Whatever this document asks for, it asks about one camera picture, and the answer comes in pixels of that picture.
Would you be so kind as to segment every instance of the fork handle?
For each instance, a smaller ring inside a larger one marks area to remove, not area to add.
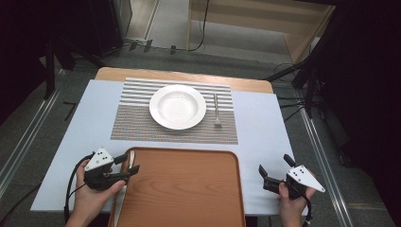
[[[218,94],[215,94],[216,117],[218,117]]]

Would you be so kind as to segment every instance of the hand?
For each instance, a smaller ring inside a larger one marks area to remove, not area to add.
[[[309,187],[305,194],[308,199],[312,198],[315,189]],[[284,227],[300,227],[301,215],[306,207],[306,201],[300,197],[296,200],[289,199],[288,188],[284,183],[279,185],[280,193],[280,219]]]
[[[75,193],[74,210],[66,226],[87,226],[100,213],[109,197],[119,192],[125,185],[124,181],[119,181],[105,191],[96,191],[84,185],[84,168],[89,161],[89,159],[83,161],[77,169],[76,188],[80,186],[82,188]]]

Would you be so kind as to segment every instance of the knife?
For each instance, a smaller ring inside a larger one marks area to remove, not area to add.
[[[132,168],[133,161],[135,160],[135,150],[131,150],[130,152],[130,164],[128,169]],[[118,192],[115,198],[115,211],[114,211],[114,227],[117,227],[118,220],[120,218],[121,209],[123,208],[123,202],[125,198],[125,194],[127,192],[127,185],[124,185],[123,188]]]

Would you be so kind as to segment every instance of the brown tray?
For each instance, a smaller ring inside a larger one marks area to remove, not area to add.
[[[134,164],[141,167],[128,182],[118,227],[245,227],[238,160],[232,152],[130,148],[127,153],[133,149]]]

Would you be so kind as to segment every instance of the striped placemat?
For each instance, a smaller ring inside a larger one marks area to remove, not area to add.
[[[202,121],[187,130],[175,131],[159,125],[150,115],[149,102],[159,89],[172,84],[191,86],[206,101]],[[218,94],[219,119],[215,128],[214,94]],[[130,79],[124,83],[115,117],[112,140],[178,142],[201,144],[238,144],[231,89],[227,84],[199,83],[160,79]]]

